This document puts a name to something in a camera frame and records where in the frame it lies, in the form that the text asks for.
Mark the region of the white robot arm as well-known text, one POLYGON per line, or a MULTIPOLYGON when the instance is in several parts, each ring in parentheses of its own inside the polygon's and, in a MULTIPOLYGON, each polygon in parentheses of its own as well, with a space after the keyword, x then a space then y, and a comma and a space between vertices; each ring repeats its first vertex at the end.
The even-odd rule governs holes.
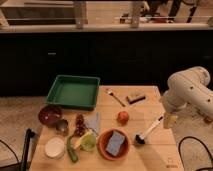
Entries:
POLYGON ((165 110, 165 129, 174 125, 176 112, 184 109, 187 104, 195 106, 213 120, 213 90, 207 87, 210 79, 208 70, 200 66, 178 71, 168 78, 168 90, 161 98, 165 110))

